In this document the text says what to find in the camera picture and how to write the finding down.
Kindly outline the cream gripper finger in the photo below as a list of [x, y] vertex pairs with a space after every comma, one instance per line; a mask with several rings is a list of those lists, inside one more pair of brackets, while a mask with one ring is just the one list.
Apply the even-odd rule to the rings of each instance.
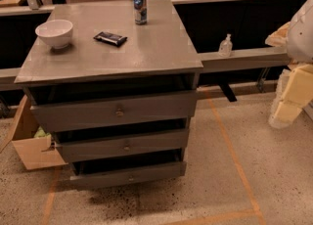
[[272, 47], [282, 47], [286, 45], [286, 39], [290, 24], [287, 22], [276, 31], [271, 33], [266, 39], [265, 43]]
[[313, 65], [300, 65], [281, 73], [269, 124], [274, 128], [290, 126], [313, 100]]

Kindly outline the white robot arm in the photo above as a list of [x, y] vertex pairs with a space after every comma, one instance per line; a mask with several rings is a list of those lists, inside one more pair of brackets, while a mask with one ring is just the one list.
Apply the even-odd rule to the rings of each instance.
[[307, 0], [265, 43], [285, 46], [288, 56], [297, 62], [295, 68], [281, 73], [269, 117], [272, 127], [285, 128], [313, 100], [313, 0]]

